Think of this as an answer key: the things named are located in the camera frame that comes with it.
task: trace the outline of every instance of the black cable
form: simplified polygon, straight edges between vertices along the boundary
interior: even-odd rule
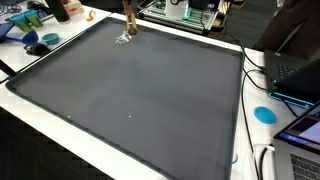
[[[0,81],[0,84],[2,84],[2,83],[4,83],[4,82],[6,82],[7,80],[8,80],[8,78],[6,78],[6,79],[4,79],[4,80]]]
[[[202,10],[201,17],[200,17],[200,22],[201,22],[201,24],[202,24],[203,30],[205,31],[206,27],[204,26],[204,23],[203,23],[203,21],[202,21],[204,11],[205,11],[205,9]]]
[[[245,80],[246,80],[246,77],[249,75],[250,72],[263,72],[263,71],[255,70],[255,69],[249,70],[248,72],[245,73],[245,75],[243,77],[242,85],[241,85],[241,104],[242,104],[243,116],[244,116],[244,121],[245,121],[245,125],[246,125],[247,136],[248,136],[248,140],[249,140],[249,143],[250,143],[251,152],[252,152],[252,154],[254,154],[254,149],[253,149],[252,140],[251,140],[250,131],[249,131],[247,114],[246,114],[246,110],[245,110],[245,106],[244,106],[244,98],[243,98]],[[257,177],[259,178],[257,162],[256,162],[254,156],[253,156],[253,160],[254,160],[254,165],[255,165],[255,169],[256,169],[256,174],[257,174]]]
[[[288,104],[286,101],[282,100],[282,102],[287,106],[287,108],[290,110],[290,112],[292,113],[292,115],[294,115],[295,117],[299,117],[299,116],[293,111],[293,109],[289,106],[289,104]]]
[[[247,53],[246,53],[245,48],[241,45],[241,43],[239,42],[239,40],[237,40],[234,36],[232,36],[232,35],[229,34],[229,33],[226,33],[226,35],[230,36],[230,37],[241,47],[242,52],[244,53],[245,57],[248,59],[248,61],[249,61],[251,64],[253,64],[254,66],[256,66],[257,68],[259,68],[259,69],[261,69],[261,70],[263,70],[263,71],[266,70],[265,67],[262,67],[262,66],[257,65],[256,63],[254,63],[254,62],[249,58],[249,56],[248,56]]]
[[[265,147],[260,155],[260,159],[259,159],[259,172],[260,172],[260,176],[259,176],[259,180],[263,180],[263,160],[264,160],[264,156],[266,155],[266,152],[268,151],[268,148]]]
[[[202,24],[202,27],[203,27],[203,30],[204,30],[204,31],[206,30],[206,27],[205,27],[205,25],[204,25],[204,23],[203,23],[203,14],[204,14],[204,12],[208,9],[209,3],[210,3],[210,0],[208,0],[208,1],[207,1],[207,4],[205,5],[205,7],[203,7],[203,10],[202,10],[202,12],[201,12],[201,17],[200,17],[200,22],[201,22],[201,24]]]
[[[3,62],[1,59],[0,59],[0,70],[5,74],[7,74],[9,78],[13,78],[17,75],[17,73],[5,62]]]
[[[249,80],[252,82],[252,84],[253,84],[255,87],[257,87],[258,89],[260,89],[260,90],[262,90],[262,91],[268,92],[267,89],[258,86],[258,85],[254,82],[254,80],[251,78],[251,76],[249,76],[249,74],[245,71],[245,69],[243,69],[243,72],[244,72],[245,74],[247,74]]]
[[[231,8],[231,6],[234,3],[234,0],[231,0],[230,2],[226,2],[226,3],[228,3],[228,7],[226,7],[227,8],[226,9],[226,14],[228,16],[230,16],[230,15],[232,16],[232,8]],[[221,38],[219,39],[220,41],[223,41],[226,38],[226,34],[228,34],[228,20],[229,20],[229,18],[227,18],[227,20],[226,20],[224,33],[219,34],[219,35],[222,35]]]
[[[17,0],[10,4],[7,1],[1,1],[0,2],[0,16],[9,14],[9,13],[19,13],[21,12],[21,7],[16,4]]]

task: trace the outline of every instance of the gray mat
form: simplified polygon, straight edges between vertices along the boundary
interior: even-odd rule
[[[229,179],[240,53],[141,26],[118,46],[123,30],[108,18],[7,87],[168,178]]]

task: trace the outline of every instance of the laptop keyboard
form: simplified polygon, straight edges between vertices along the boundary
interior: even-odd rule
[[[320,180],[320,164],[295,154],[290,155],[295,180]]]
[[[281,64],[278,64],[279,76],[281,79],[295,73],[298,69],[290,68]]]

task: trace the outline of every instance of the cable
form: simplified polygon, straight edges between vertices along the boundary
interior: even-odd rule
[[[16,4],[17,0],[10,4],[7,1],[1,1],[0,2],[0,16],[9,14],[9,13],[19,13],[21,12],[21,7]]]
[[[238,154],[236,154],[236,159],[235,159],[235,160],[232,159],[232,164],[237,163],[237,162],[238,162],[238,159],[239,159]]]
[[[268,92],[267,89],[264,89],[264,88],[258,86],[258,85],[253,81],[253,79],[249,76],[249,74],[245,71],[245,69],[243,69],[243,72],[247,74],[249,80],[252,82],[252,84],[253,84],[255,87],[257,87],[258,89],[260,89],[260,90],[262,90],[262,91]]]
[[[268,148],[265,147],[260,155],[260,160],[259,160],[259,172],[260,172],[260,176],[259,176],[259,180],[263,180],[263,160],[264,160],[264,156],[266,154],[266,152],[268,151]]]
[[[293,111],[293,109],[289,106],[289,104],[288,104],[286,101],[282,100],[282,102],[287,106],[287,108],[290,110],[290,112],[292,113],[292,115],[294,115],[295,117],[299,117],[299,116]]]
[[[249,61],[251,64],[253,64],[253,65],[256,66],[257,68],[263,70],[264,73],[265,73],[266,68],[265,68],[265,67],[262,67],[262,66],[259,66],[259,65],[257,65],[256,63],[254,63],[254,62],[249,58],[249,56],[247,55],[245,48],[241,45],[241,43],[240,43],[234,36],[232,36],[232,35],[229,34],[229,33],[226,33],[226,35],[230,36],[230,37],[241,47],[242,52],[244,53],[245,57],[248,59],[248,61]]]
[[[244,121],[245,121],[245,125],[246,125],[247,136],[248,136],[248,140],[249,140],[249,143],[250,143],[251,152],[252,152],[252,154],[254,154],[254,149],[253,149],[252,140],[251,140],[250,131],[249,131],[247,114],[246,114],[246,110],[245,110],[245,106],[244,106],[244,98],[243,98],[245,80],[246,80],[246,77],[249,75],[250,72],[263,72],[263,71],[255,70],[255,69],[249,70],[248,72],[245,71],[245,75],[243,77],[243,81],[242,81],[242,85],[241,85],[241,104],[242,104],[243,116],[244,116]],[[256,169],[256,175],[259,178],[257,162],[256,162],[254,156],[253,156],[253,160],[254,160],[254,165],[255,165],[255,169]]]
[[[259,172],[260,172],[259,180],[263,180],[263,160],[268,150],[274,151],[274,147],[272,146],[272,144],[265,145],[265,148],[261,152],[261,155],[259,158]]]
[[[157,2],[159,2],[160,0],[156,0],[156,1],[153,1],[153,2],[150,2],[150,4],[149,5],[147,5],[146,7],[141,7],[141,5],[142,4],[144,4],[145,2],[146,2],[147,0],[144,0],[144,1],[142,1],[141,3],[139,3],[138,5],[137,5],[137,8],[138,8],[138,10],[139,11],[141,11],[142,9],[147,9],[148,7],[150,7],[150,6],[152,6],[152,5],[154,5],[154,4],[156,4]]]
[[[141,5],[144,4],[144,3],[146,3],[146,2],[147,2],[147,0],[141,1],[141,2],[137,5],[137,9],[138,9],[139,11],[141,11],[141,10],[143,9],[143,7],[142,7]]]
[[[4,72],[9,78],[13,78],[17,75],[17,73],[8,66],[5,62],[0,59],[0,70]]]
[[[6,79],[4,79],[4,80],[0,81],[0,84],[2,84],[2,83],[4,83],[4,82],[6,82],[7,80],[8,80],[8,78],[6,78]]]
[[[228,16],[229,16],[229,14],[230,14],[230,16],[232,16],[232,8],[231,8],[231,6],[234,3],[234,0],[232,0],[230,2],[227,1],[227,2],[224,2],[224,3],[227,3],[227,6],[225,7],[224,4],[223,4],[224,9],[222,9],[222,12],[225,12],[225,14],[228,15]],[[226,34],[228,33],[228,20],[229,20],[229,18],[227,18],[227,20],[226,20],[224,33],[219,33],[219,35],[222,35],[221,38],[219,39],[220,41],[223,41],[225,39],[225,37],[226,37]]]
[[[201,22],[201,24],[202,24],[203,30],[206,29],[206,27],[204,26],[204,23],[203,23],[203,21],[202,21],[204,11],[205,11],[205,9],[202,10],[201,17],[200,17],[200,22]]]
[[[204,31],[206,30],[206,27],[205,27],[205,25],[204,25],[204,23],[203,23],[202,20],[203,20],[204,12],[208,9],[209,3],[210,3],[210,0],[207,0],[207,4],[205,5],[205,7],[203,7],[203,10],[202,10],[202,12],[201,12],[201,17],[200,17],[200,22],[201,22],[201,24],[202,24],[202,27],[203,27],[203,30],[204,30]]]

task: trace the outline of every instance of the desk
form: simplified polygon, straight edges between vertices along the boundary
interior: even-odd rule
[[[22,2],[19,4],[19,6],[24,11],[27,9],[27,2],[26,1]],[[39,35],[39,39],[41,39],[42,36],[48,33],[58,33],[60,36],[60,42],[56,45],[49,47],[50,49],[56,49],[57,47],[61,46],[63,43],[66,43],[67,41],[75,38],[77,35],[79,35],[89,27],[93,26],[94,24],[96,24],[97,22],[101,21],[102,19],[104,19],[105,17],[111,14],[110,12],[106,12],[106,11],[102,11],[99,9],[94,9],[86,6],[83,6],[83,8],[85,13],[71,16],[71,22],[69,24],[59,25],[59,23],[54,17],[43,22],[44,24],[43,27],[35,28],[35,30]],[[97,15],[93,21],[87,22],[86,16],[89,14],[91,10],[94,10]],[[0,23],[4,23],[5,22],[4,19],[10,16],[11,14],[1,16]],[[9,37],[22,38],[25,35],[25,33],[23,33],[20,29],[18,29],[18,27],[13,27],[7,35]],[[24,47],[24,44],[13,42],[13,41],[5,41],[1,43],[0,50],[1,52],[5,52],[5,53],[0,53],[0,59],[15,71],[19,71],[25,66],[39,59],[38,56],[31,56],[26,54],[23,47]],[[5,78],[7,78],[7,75],[1,71],[0,81],[4,80]]]
[[[125,19],[125,16],[119,14],[112,14],[111,16],[122,20]],[[241,51],[241,48],[236,45],[164,27],[150,22],[137,20],[137,24],[164,32],[181,35],[190,39],[203,41],[216,46]],[[247,49],[247,54],[257,64],[262,66],[264,65],[263,53]],[[251,64],[246,63],[245,68],[253,69],[254,67]],[[265,86],[265,79],[263,76],[256,74],[252,74],[251,76],[255,81],[258,82],[259,85]],[[294,117],[287,111],[286,107],[281,102],[269,99],[264,92],[254,88],[249,81],[246,81],[245,85],[244,97],[253,144],[269,143],[272,140],[272,135],[274,132],[280,130],[288,122],[290,122],[290,120],[293,120]],[[278,119],[276,124],[264,125],[255,119],[253,115],[253,109],[256,106],[261,105],[269,107],[274,111]],[[64,120],[61,120],[58,117],[45,112],[37,106],[21,99],[20,97],[17,97],[9,92],[4,84],[0,85],[0,106],[114,179],[166,179],[158,172],[148,168],[147,166],[96,139],[88,133],[83,132]],[[250,160],[250,146],[246,134],[241,106],[239,107],[234,152],[238,155],[239,160],[232,167],[231,179],[255,179],[252,161]],[[265,179],[273,179],[272,159],[269,157],[266,157],[266,159]]]

